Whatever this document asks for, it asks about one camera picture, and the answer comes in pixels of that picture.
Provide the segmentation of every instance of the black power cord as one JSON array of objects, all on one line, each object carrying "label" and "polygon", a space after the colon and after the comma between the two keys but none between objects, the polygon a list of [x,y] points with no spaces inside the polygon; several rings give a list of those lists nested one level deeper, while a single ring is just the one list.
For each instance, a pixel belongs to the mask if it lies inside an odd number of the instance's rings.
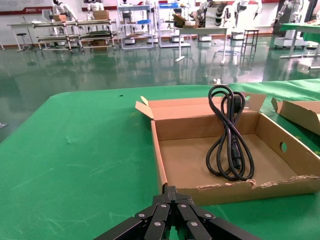
[{"label": "black power cord", "polygon": [[[219,108],[215,106],[212,100],[212,98],[218,94],[224,95],[221,101],[221,110],[219,110]],[[235,127],[246,105],[245,96],[238,91],[232,92],[232,90],[225,85],[216,85],[210,89],[208,98],[210,108],[224,125],[224,132],[223,135],[215,142],[215,144],[212,145],[212,147],[209,149],[206,155],[205,163],[207,168],[212,174],[216,175],[217,177],[224,177],[229,181],[246,181],[248,179],[251,179],[255,172],[254,161],[244,139]],[[226,171],[223,170],[221,166],[221,151],[225,139],[227,142],[227,159],[229,163],[229,167]],[[246,164],[245,156],[240,143],[243,146],[250,163],[250,172],[248,176],[244,176]],[[218,167],[218,171],[215,171],[210,164],[211,154],[213,153],[216,147],[218,147],[216,152],[216,165]]]}]

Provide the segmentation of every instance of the green table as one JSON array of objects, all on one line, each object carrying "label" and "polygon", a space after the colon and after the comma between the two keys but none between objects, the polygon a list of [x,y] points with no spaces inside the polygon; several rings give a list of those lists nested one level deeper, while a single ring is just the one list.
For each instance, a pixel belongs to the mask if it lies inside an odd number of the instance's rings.
[{"label": "green table", "polygon": [[307,25],[299,23],[284,23],[282,24],[280,31],[296,30],[297,32],[303,32],[303,40],[320,43],[320,26],[319,25]]},{"label": "green table", "polygon": [[[233,84],[267,93],[262,111],[320,153],[320,138],[272,110],[271,97],[320,100],[320,79]],[[91,240],[158,194],[149,100],[207,96],[210,86],[62,93],[0,145],[0,239]],[[266,240],[319,240],[320,194],[205,207]]]},{"label": "green table", "polygon": [[[320,43],[320,26],[318,25],[307,25],[307,24],[299,24],[299,23],[284,23],[281,26],[281,31],[287,31],[287,30],[295,30],[292,44],[290,47],[290,52],[288,56],[281,56],[281,59],[292,59],[292,58],[316,58],[320,57],[319,52],[320,52],[320,44],[318,44],[318,47],[315,50],[314,54],[298,54],[298,55],[293,55],[294,49],[295,49],[295,44],[296,44],[296,39],[297,39],[297,34],[298,32],[303,32],[303,40],[304,41],[312,41],[312,42],[317,42]],[[309,67],[310,69],[319,69],[320,67]]]}]

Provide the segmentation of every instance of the glossy floor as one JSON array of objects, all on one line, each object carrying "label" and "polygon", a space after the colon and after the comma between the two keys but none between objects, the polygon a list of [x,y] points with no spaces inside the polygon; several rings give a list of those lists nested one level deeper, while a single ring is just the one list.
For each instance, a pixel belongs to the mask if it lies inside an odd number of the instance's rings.
[{"label": "glossy floor", "polygon": [[[179,63],[177,48],[89,51],[77,50],[20,52],[0,50],[0,142],[36,111],[50,96],[72,91],[151,87],[165,85],[207,85],[221,83],[286,81],[319,78],[320,66],[313,58],[279,59],[289,50],[274,49],[271,37],[261,37],[254,50],[238,52],[241,42],[228,41],[227,57],[222,60],[223,39],[210,45],[193,41],[182,49]],[[309,50],[295,50],[296,54]]]}]

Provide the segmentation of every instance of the cardboard box lid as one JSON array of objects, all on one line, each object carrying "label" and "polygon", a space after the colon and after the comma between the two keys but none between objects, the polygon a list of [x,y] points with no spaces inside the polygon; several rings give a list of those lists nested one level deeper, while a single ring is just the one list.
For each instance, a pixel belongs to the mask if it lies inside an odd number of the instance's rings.
[{"label": "cardboard box lid", "polygon": [[320,101],[271,100],[274,110],[284,118],[320,135]]},{"label": "cardboard box lid", "polygon": [[[259,112],[266,99],[266,95],[248,92],[243,92],[243,95],[247,99],[246,108],[243,112]],[[213,98],[213,102],[218,108],[220,108],[222,98],[222,96]],[[135,108],[155,121],[196,118],[214,114],[209,106],[207,97],[148,101],[145,97],[141,96],[141,99],[143,103],[137,101]]]}]

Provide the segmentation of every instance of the open cardboard box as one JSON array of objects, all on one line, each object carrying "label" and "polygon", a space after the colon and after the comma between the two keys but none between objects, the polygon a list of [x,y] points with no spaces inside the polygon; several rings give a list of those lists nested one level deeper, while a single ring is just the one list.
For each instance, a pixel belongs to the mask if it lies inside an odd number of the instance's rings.
[{"label": "open cardboard box", "polygon": [[272,98],[271,103],[278,114],[320,136],[320,101],[277,101]]},{"label": "open cardboard box", "polygon": [[[248,108],[236,127],[253,156],[255,172],[253,179],[236,182],[216,177],[207,169],[206,154],[224,129],[209,107],[208,98],[147,101],[141,97],[144,103],[136,102],[136,109],[151,119],[161,192],[165,185],[176,186],[179,193],[192,196],[197,205],[212,205],[320,190],[320,158],[259,113],[265,95],[244,94],[250,95]],[[220,106],[221,100],[213,98],[216,106]],[[215,153],[211,160],[213,167]]]}]

